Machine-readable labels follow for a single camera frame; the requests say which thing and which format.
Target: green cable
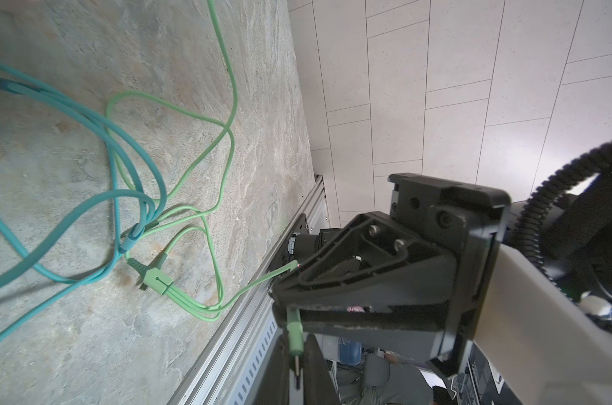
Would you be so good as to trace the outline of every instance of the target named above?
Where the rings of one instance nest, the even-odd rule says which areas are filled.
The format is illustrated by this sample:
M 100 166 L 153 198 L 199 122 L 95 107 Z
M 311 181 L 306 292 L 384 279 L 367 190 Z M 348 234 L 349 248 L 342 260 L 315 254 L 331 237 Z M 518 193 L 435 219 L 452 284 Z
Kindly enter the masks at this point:
M 232 85 L 232 93 L 233 93 L 233 105 L 232 105 L 232 109 L 231 109 L 231 113 L 229 115 L 229 119 L 227 121 L 227 123 L 222 123 L 219 120 L 216 120 L 214 118 L 210 118 L 204 115 L 200 115 L 197 113 L 193 113 L 191 111 L 187 111 L 185 109 L 182 109 L 180 107 L 177 107 L 167 101 L 164 101 L 162 99 L 159 99 L 155 96 L 152 96 L 150 94 L 147 93 L 142 93 L 141 91 L 124 91 L 121 93 L 116 94 L 107 104 L 106 106 L 106 117 L 107 118 L 111 118 L 112 115 L 112 109 L 113 107 L 116 105 L 117 102 L 119 102 L 120 100 L 122 100 L 125 97 L 142 97 L 144 99 L 147 99 L 149 101 L 153 101 L 156 102 L 162 106 L 165 106 L 167 108 L 173 109 L 174 111 L 177 111 L 183 115 L 187 115 L 188 117 L 192 117 L 192 118 L 196 118 L 196 119 L 200 119 L 203 120 L 205 122 L 208 123 L 213 123 L 215 125 L 219 125 L 221 126 L 223 129 L 221 131 L 221 133 L 216 137 L 216 139 L 213 140 L 213 142 L 196 158 L 196 160 L 193 161 L 193 163 L 191 163 L 191 165 L 187 168 L 187 170 L 184 172 L 184 174 L 180 177 L 180 180 L 178 181 L 178 184 L 176 184 L 176 186 L 168 193 L 168 199 L 173 198 L 179 191 L 180 188 L 184 185 L 184 183 L 186 182 L 188 176 L 191 174 L 191 172 L 196 168 L 196 166 L 202 162 L 204 160 L 204 158 L 211 153 L 211 151 L 216 147 L 216 145 L 218 145 L 218 143 L 223 139 L 225 134 L 229 134 L 229 139 L 230 139 L 230 147 L 229 147 L 229 155 L 228 155 L 228 160 L 227 163 L 225 165 L 225 169 L 223 171 L 223 176 L 221 179 L 221 183 L 220 183 L 220 190 L 218 193 L 218 201 L 216 202 L 216 204 L 211 207 L 210 209 L 207 209 L 205 211 L 200 211 L 198 208 L 193 207 L 193 206 L 188 206 L 188 205 L 184 205 L 184 206 L 178 206 L 178 207 L 174 207 L 171 208 L 165 212 L 163 212 L 157 219 L 156 219 L 156 223 L 153 224 L 154 226 L 146 229 L 144 231 L 144 233 L 142 234 L 142 238 L 147 237 L 153 233 L 159 232 L 159 231 L 163 231 L 166 230 L 172 226 L 175 225 L 179 225 L 181 223 L 187 222 L 189 220 L 195 219 L 195 218 L 200 218 L 203 222 L 203 227 L 200 226 L 188 226 L 184 229 L 182 229 L 180 232 L 178 232 L 173 239 L 171 239 L 171 241 L 168 243 L 168 245 L 164 248 L 164 251 L 162 252 L 161 255 L 161 260 L 158 261 L 158 264 L 156 266 L 148 266 L 147 270 L 143 271 L 144 272 L 144 281 L 146 282 L 148 280 L 148 282 L 152 283 L 155 285 L 154 289 L 158 292 L 160 292 L 162 295 L 169 297 L 173 302 L 175 302 L 176 304 L 178 304 L 182 309 L 184 309 L 185 311 L 187 311 L 189 314 L 191 314 L 192 316 L 196 317 L 197 319 L 203 320 L 203 321 L 208 321 L 208 322 L 213 322 L 217 319 L 219 319 L 220 314 L 228 309 L 230 306 L 232 306 L 236 300 L 243 295 L 246 291 L 248 291 L 250 288 L 257 286 L 258 284 L 271 279 L 272 277 L 275 277 L 285 271 L 289 271 L 289 270 L 293 270 L 297 267 L 297 262 L 293 261 L 291 263 L 286 264 L 285 266 L 272 271 L 268 274 L 266 274 L 265 276 L 254 280 L 253 282 L 249 283 L 246 287 L 242 288 L 238 293 L 236 293 L 226 304 L 223 304 L 223 300 L 224 300 L 224 296 L 225 296 L 225 288 L 223 285 L 223 281 L 222 281 L 222 276 L 220 273 L 220 268 L 218 267 L 218 261 L 216 260 L 216 255 L 215 255 L 215 247 L 213 245 L 213 240 L 211 238 L 211 234 L 209 233 L 209 226 L 207 224 L 207 220 L 205 218 L 206 215 L 213 213 L 215 210 L 217 210 L 222 202 L 223 199 L 223 194 L 224 194 L 224 190 L 225 190 L 225 181 L 227 179 L 228 173 L 229 173 L 229 168 L 231 167 L 231 163 L 233 160 L 233 155 L 234 155 L 234 148 L 235 148 L 235 140 L 234 140 L 234 135 L 231 132 L 231 124 L 234 120 L 235 114 L 236 114 L 236 110 L 237 110 L 237 106 L 238 106 L 238 94 L 237 94 L 237 88 L 236 88 L 236 81 L 234 78 L 234 74 L 233 74 L 233 70 L 231 68 L 231 64 L 229 62 L 229 56 L 225 47 L 225 43 L 224 40 L 222 38 L 221 32 L 220 32 L 220 27 L 218 25 L 218 18 L 216 17 L 216 11 L 214 8 L 214 4 L 213 4 L 213 0 L 207 0 L 207 4 L 209 5 L 209 12 L 211 14 L 211 20 L 212 20 L 212 24 L 214 26 L 214 31 L 216 32 L 216 37 L 218 38 L 218 44 L 220 45 L 220 50 L 222 52 L 223 55 L 223 59 L 225 61 L 225 66 L 228 70 L 229 73 L 229 79 L 231 81 L 231 85 Z M 124 183 L 126 184 L 126 186 L 128 186 L 129 188 L 134 187 L 134 184 L 132 183 L 132 181 L 130 180 L 130 178 L 128 177 L 128 174 L 126 173 L 126 169 L 123 165 L 123 162 L 121 161 L 121 159 L 118 156 L 115 156 L 115 160 L 116 160 L 116 165 L 118 168 L 119 173 L 121 174 L 121 177 L 124 181 Z M 195 214 L 193 215 L 188 215 L 184 218 L 178 219 L 178 220 L 174 220 L 170 223 L 165 223 L 163 225 L 159 225 L 159 222 L 163 221 L 164 219 L 168 218 L 169 216 L 175 214 L 175 213 L 179 213 L 181 211 L 185 211 L 185 210 L 190 210 L 190 211 L 194 211 Z M 172 279 L 169 278 L 167 275 L 165 275 L 164 273 L 161 272 L 161 264 L 164 262 L 166 256 L 170 253 L 170 251 L 173 249 L 173 247 L 178 243 L 178 241 L 180 241 L 180 239 L 186 235 L 188 232 L 190 231 L 201 231 L 205 234 L 205 237 L 207 239 L 207 245 L 209 247 L 209 253 L 211 254 L 211 259 L 213 262 L 213 266 L 214 266 L 214 274 L 216 276 L 216 291 L 218 293 L 218 302 L 216 304 L 213 305 L 206 305 L 206 304 L 201 304 L 196 302 L 191 296 L 189 296 L 188 294 L 186 294 L 184 291 L 182 291 L 179 287 L 175 286 L 172 282 Z M 125 258 L 127 261 L 129 261 L 129 264 L 131 263 L 132 259 L 130 257 L 130 253 L 126 252 L 125 253 Z M 152 271 L 152 276 L 151 277 L 147 277 L 146 273 L 148 271 Z
M 215 306 L 215 305 L 207 306 L 207 305 L 198 303 L 193 298 L 191 298 L 188 294 L 186 294 L 184 291 L 182 291 L 175 285 L 171 285 L 164 292 L 164 295 L 171 298 L 173 302 L 178 304 L 182 309 L 184 309 L 185 311 L 187 311 L 189 314 L 193 315 L 194 317 L 200 320 L 203 320 L 203 321 L 213 322 L 213 321 L 218 320 L 220 317 L 220 314 L 224 310 L 229 309 L 230 306 L 234 305 L 237 299 L 241 295 L 245 294 L 250 288 L 253 288 L 261 284 L 262 282 L 265 282 L 273 277 L 276 277 L 281 273 L 285 273 L 286 271 L 292 271 L 296 268 L 297 268 L 297 261 L 292 261 L 286 264 L 285 266 L 281 266 L 277 270 L 271 271 L 265 276 L 252 281 L 246 287 L 242 288 L 239 292 L 237 292 L 233 297 L 231 297 L 231 299 L 226 304 L 222 304 L 218 306 Z

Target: white tiled wall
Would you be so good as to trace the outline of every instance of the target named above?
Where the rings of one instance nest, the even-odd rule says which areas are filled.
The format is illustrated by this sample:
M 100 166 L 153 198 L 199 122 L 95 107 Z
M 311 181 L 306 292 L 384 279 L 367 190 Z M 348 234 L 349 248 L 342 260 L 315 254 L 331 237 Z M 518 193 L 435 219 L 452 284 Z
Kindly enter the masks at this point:
M 396 172 L 527 199 L 612 139 L 612 0 L 289 0 L 329 219 Z

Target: cable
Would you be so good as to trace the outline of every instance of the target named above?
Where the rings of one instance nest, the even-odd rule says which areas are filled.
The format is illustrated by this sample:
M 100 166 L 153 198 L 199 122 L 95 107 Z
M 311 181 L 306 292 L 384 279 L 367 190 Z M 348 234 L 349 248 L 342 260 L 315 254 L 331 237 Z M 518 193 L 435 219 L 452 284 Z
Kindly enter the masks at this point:
M 540 251 L 540 229 L 553 203 L 565 192 L 612 166 L 612 141 L 567 163 L 545 180 L 531 195 L 518 217 L 511 245 L 553 282 Z
M 262 282 L 270 280 L 271 278 L 276 277 L 281 273 L 284 273 L 286 271 L 292 271 L 296 268 L 297 261 L 292 261 L 284 266 L 281 266 L 277 270 L 265 274 L 263 277 L 252 281 L 246 287 L 242 288 L 233 297 L 231 297 L 231 299 L 226 304 L 215 304 L 207 306 L 205 304 L 198 303 L 175 285 L 169 286 L 169 288 L 165 291 L 163 295 L 171 298 L 174 303 L 178 304 L 182 309 L 184 309 L 194 317 L 198 318 L 199 320 L 213 322 L 218 320 L 220 318 L 220 314 L 223 311 L 229 309 L 230 306 L 234 305 L 237 299 L 241 295 L 246 293 L 250 288 L 253 288 L 261 284 Z
M 200 304 L 196 302 L 195 300 L 193 300 L 193 298 L 191 298 L 189 295 L 184 293 L 177 286 L 173 285 L 172 280 L 168 276 L 164 275 L 160 271 L 160 269 L 148 268 L 147 271 L 155 270 L 155 272 L 152 273 L 154 275 L 154 278 L 151 279 L 149 277 L 149 282 L 151 284 L 157 285 L 159 290 L 163 291 L 164 295 L 168 296 L 170 299 L 172 299 L 174 302 L 180 305 L 182 309 L 185 309 L 185 311 L 187 311 L 189 314 L 192 314 L 198 319 L 205 320 L 205 321 L 217 320 L 223 311 L 225 311 L 231 305 L 233 305 L 236 302 L 236 300 L 242 294 L 248 291 L 250 288 L 258 284 L 261 284 L 262 282 L 269 280 L 272 277 L 275 277 L 276 275 L 283 273 L 284 271 L 293 270 L 294 268 L 297 267 L 297 262 L 294 261 L 294 262 L 286 264 L 285 266 L 275 271 L 272 271 L 271 273 L 266 274 L 265 276 L 257 280 L 252 281 L 245 288 L 242 288 L 236 295 L 234 295 L 234 297 L 232 297 L 226 304 L 223 304 L 224 286 L 223 286 L 223 282 L 222 282 L 222 278 L 220 274 L 220 269 L 218 268 L 218 262 L 215 256 L 215 248 L 213 245 L 213 240 L 209 233 L 209 226 L 207 225 L 205 216 L 217 210 L 223 199 L 225 181 L 229 173 L 229 168 L 233 160 L 233 154 L 234 154 L 234 149 L 235 149 L 235 140 L 234 140 L 234 135 L 231 132 L 231 124 L 236 115 L 236 110 L 238 106 L 238 92 L 237 92 L 237 87 L 236 87 L 236 80 L 235 80 L 233 70 L 231 68 L 231 64 L 229 61 L 229 56 L 228 56 L 228 53 L 225 47 L 225 43 L 224 43 L 221 31 L 220 31 L 220 26 L 218 24 L 218 18 L 217 18 L 215 7 L 214 7 L 214 2 L 213 0 L 207 0 L 207 4 L 209 6 L 209 13 L 211 15 L 211 21 L 214 27 L 214 31 L 216 33 L 216 37 L 218 39 L 218 44 L 220 46 L 221 53 L 223 55 L 225 67 L 227 68 L 228 73 L 229 73 L 229 80 L 232 86 L 233 105 L 232 105 L 231 112 L 229 114 L 228 121 L 226 123 L 223 123 L 214 118 L 206 117 L 204 115 L 192 113 L 180 107 L 174 106 L 173 104 L 167 101 L 158 99 L 155 96 L 152 96 L 147 93 L 142 93 L 140 91 L 124 91 L 122 93 L 118 93 L 117 95 L 115 95 L 108 102 L 107 107 L 106 107 L 106 117 L 104 117 L 98 114 L 97 112 L 93 111 L 92 109 L 89 109 L 83 106 L 82 104 L 79 104 L 75 102 L 74 100 L 68 98 L 63 93 L 54 89 L 50 85 L 47 85 L 33 77 L 26 75 L 25 73 L 22 73 L 8 66 L 2 65 L 2 63 L 0 63 L 0 69 L 6 71 L 7 73 L 10 73 L 14 77 L 22 79 L 26 81 L 27 83 L 31 83 L 31 85 L 35 86 L 33 87 L 31 85 L 24 85 L 24 84 L 20 84 L 20 83 L 11 81 L 11 80 L 0 78 L 0 89 L 9 91 L 12 93 L 20 94 L 20 95 L 26 95 L 28 97 L 32 97 L 35 100 L 38 100 L 38 101 L 41 101 L 41 102 L 44 102 L 46 104 L 53 106 L 54 108 L 67 114 L 69 117 L 72 117 L 73 119 L 75 119 L 76 121 L 84 125 L 86 128 L 90 129 L 92 132 L 94 132 L 97 136 L 99 136 L 99 138 L 101 138 L 106 143 L 109 164 L 110 164 L 111 186 L 113 189 L 113 190 L 98 194 L 94 197 L 91 197 L 85 200 L 79 206 L 77 206 L 54 228 L 54 231 L 52 231 L 41 242 L 41 244 L 39 244 L 38 247 L 36 247 L 35 250 L 32 251 L 31 253 L 29 253 L 25 249 L 25 247 L 19 242 L 18 238 L 0 220 L 0 233 L 2 234 L 2 236 L 4 236 L 5 239 L 7 239 L 7 241 L 9 241 L 11 246 L 18 252 L 18 254 L 23 257 L 23 260 L 19 264 L 15 265 L 9 271 L 6 271 L 5 273 L 0 275 L 0 288 L 8 284 L 12 280 L 14 280 L 21 274 L 23 274 L 29 268 L 34 268 L 36 271 L 39 271 L 45 277 L 48 277 L 49 279 L 54 280 L 56 282 L 70 284 L 68 287 L 64 288 L 57 294 L 51 296 L 48 300 L 42 302 L 41 304 L 39 304 L 32 310 L 27 312 L 25 315 L 21 316 L 17 321 L 13 322 L 9 327 L 5 328 L 2 332 L 0 332 L 0 342 L 6 336 L 10 335 L 15 329 L 19 328 L 22 324 L 24 324 L 27 320 L 33 318 L 36 314 L 42 312 L 42 310 L 47 308 L 50 304 L 66 296 L 67 294 L 75 290 L 76 288 L 80 287 L 81 285 L 86 285 L 92 282 L 97 282 L 98 280 L 105 278 L 110 273 L 110 271 L 112 271 L 112 269 L 114 268 L 114 266 L 116 265 L 116 263 L 122 256 L 125 256 L 129 264 L 136 262 L 134 261 L 134 259 L 130 257 L 129 250 L 134 246 L 136 241 L 138 241 L 140 238 L 151 235 L 152 233 L 163 231 L 179 223 L 187 222 L 193 218 L 201 218 L 204 224 L 204 227 L 190 226 L 190 227 L 183 229 L 178 234 L 176 234 L 175 237 L 173 237 L 173 239 L 169 242 L 168 246 L 164 249 L 164 252 L 162 255 L 163 258 L 161 261 L 159 261 L 159 265 L 161 266 L 161 263 L 163 262 L 163 260 L 166 258 L 168 253 L 171 251 L 171 249 L 175 246 L 175 244 L 180 240 L 180 238 L 183 235 L 185 235 L 189 231 L 194 231 L 194 230 L 203 232 L 206 236 L 207 244 L 209 246 L 209 251 L 210 251 L 211 258 L 212 258 L 213 265 L 214 265 L 214 272 L 216 275 L 216 289 L 218 292 L 218 303 L 213 304 L 213 305 Z M 204 120 L 205 122 L 213 123 L 223 128 L 221 133 L 218 135 L 218 137 L 216 137 L 216 139 L 202 152 L 202 154 L 200 154 L 196 158 L 196 160 L 187 168 L 187 170 L 181 176 L 178 184 L 176 184 L 176 186 L 171 190 L 170 193 L 168 193 L 168 195 L 166 193 L 166 187 L 164 185 L 163 178 L 161 177 L 161 174 L 159 173 L 157 166 L 152 161 L 152 159 L 150 159 L 146 151 L 131 136 L 129 136 L 129 134 L 127 134 L 125 131 L 123 131 L 120 127 L 118 127 L 115 123 L 113 123 L 110 120 L 112 108 L 118 101 L 120 101 L 124 97 L 142 97 L 144 99 L 148 99 L 160 105 L 171 108 L 184 115 L 188 115 L 196 119 Z M 158 188 L 159 188 L 159 199 L 150 198 L 144 193 L 139 175 L 134 165 L 132 164 L 132 161 L 128 157 L 127 153 L 125 153 L 125 151 L 119 145 L 119 143 L 116 142 L 115 134 L 117 134 L 125 142 L 127 142 L 133 148 L 133 150 L 135 150 L 140 155 L 140 157 L 144 160 L 144 162 L 147 164 L 148 168 L 151 170 L 153 176 L 155 177 L 157 181 Z M 183 184 L 185 183 L 185 181 L 187 180 L 191 172 L 194 170 L 194 168 L 209 153 L 211 153 L 211 151 L 218 145 L 218 143 L 222 140 L 225 134 L 229 134 L 230 147 L 229 147 L 228 160 L 225 165 L 225 169 L 223 170 L 223 176 L 222 176 L 221 183 L 220 183 L 218 200 L 216 201 L 215 205 L 205 211 L 200 211 L 199 209 L 193 206 L 179 206 L 179 207 L 175 207 L 175 208 L 169 209 L 166 212 L 164 212 L 166 200 L 172 198 L 178 193 L 178 191 L 183 186 Z M 121 175 L 123 181 L 125 182 L 125 184 L 130 190 L 117 189 L 118 187 L 118 183 L 116 179 L 117 172 Z M 118 203 L 118 199 L 120 197 L 135 197 L 135 198 L 138 198 L 140 201 L 139 203 L 140 221 L 136 223 L 130 229 L 130 231 L 126 232 L 125 235 L 123 235 L 126 237 L 126 239 L 124 239 L 123 242 L 121 241 L 123 236 L 120 234 L 121 216 L 119 212 L 119 203 Z M 78 219 L 79 216 L 83 215 L 85 212 L 90 210 L 95 205 L 103 201 L 106 201 L 108 199 L 113 200 L 113 216 L 114 216 L 114 225 L 115 225 L 115 241 L 114 241 L 114 247 L 113 247 L 113 257 L 108 263 L 104 264 L 97 271 L 92 272 L 90 275 L 80 280 L 74 280 L 74 279 L 69 279 L 67 277 L 62 277 L 60 275 L 57 275 L 47 270 L 41 264 L 37 263 L 48 252 L 48 250 L 50 250 L 50 248 L 53 247 L 53 245 L 60 238 L 60 236 L 62 236 L 62 234 L 76 221 L 76 219 Z M 170 215 L 173 215 L 174 213 L 184 211 L 184 210 L 194 211 L 195 214 L 186 216 L 179 220 L 175 220 L 171 223 L 159 225 L 160 221 L 168 218 Z

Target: stone floor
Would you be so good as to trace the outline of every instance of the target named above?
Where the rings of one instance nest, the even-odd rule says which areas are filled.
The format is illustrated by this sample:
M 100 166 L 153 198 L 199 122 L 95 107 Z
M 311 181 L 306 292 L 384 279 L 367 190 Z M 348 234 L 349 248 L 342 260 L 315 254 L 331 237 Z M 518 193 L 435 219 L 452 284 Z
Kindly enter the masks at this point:
M 230 297 L 247 284 L 314 179 L 285 1 L 217 1 L 216 8 L 240 96 L 234 163 L 222 207 L 209 216 Z M 46 0 L 0 12 L 0 61 L 97 111 L 124 89 L 221 120 L 232 104 L 205 0 Z M 168 188 L 219 129 L 137 99 L 121 102 L 113 118 L 148 151 Z M 225 139 L 167 206 L 211 207 L 228 149 Z M 134 162 L 154 194 L 143 162 Z M 0 92 L 0 218 L 28 249 L 108 188 L 106 150 L 94 134 L 43 104 Z M 42 264 L 74 275 L 103 263 L 111 254 L 110 210 L 103 204 L 83 215 Z M 124 202 L 124 227 L 136 215 Z M 133 256 L 147 263 L 179 230 L 143 240 Z M 0 273 L 17 262 L 0 237 Z M 202 235 L 182 239 L 164 271 L 213 303 Z M 0 331 L 60 289 L 33 270 L 0 289 Z M 0 404 L 164 404 L 217 326 L 140 291 L 122 261 L 0 343 Z

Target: cable connector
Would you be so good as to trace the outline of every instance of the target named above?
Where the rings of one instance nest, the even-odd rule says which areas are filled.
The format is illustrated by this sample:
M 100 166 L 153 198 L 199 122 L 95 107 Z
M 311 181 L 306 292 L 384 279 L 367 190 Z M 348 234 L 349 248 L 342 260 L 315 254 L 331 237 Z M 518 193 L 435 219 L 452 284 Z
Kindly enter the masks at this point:
M 164 253 L 159 259 L 152 261 L 148 266 L 136 261 L 132 257 L 126 262 L 144 278 L 146 286 L 162 296 L 173 284 L 173 279 L 162 272 L 162 264 L 164 264 L 165 260 L 166 254 Z
M 133 226 L 130 232 L 128 232 L 128 236 L 126 236 L 126 238 L 119 245 L 119 253 L 124 254 L 125 252 L 131 250 L 133 246 L 135 245 L 135 243 L 137 243 L 139 238 L 141 238 L 142 235 L 144 234 L 144 230 L 142 230 L 139 233 L 139 235 L 135 236 L 133 235 L 134 230 L 135 230 L 135 227 Z
M 301 380 L 301 367 L 299 358 L 304 354 L 304 328 L 301 324 L 301 315 L 298 308 L 287 308 L 286 330 L 288 331 L 288 351 L 290 358 L 294 359 L 295 385 L 299 389 Z

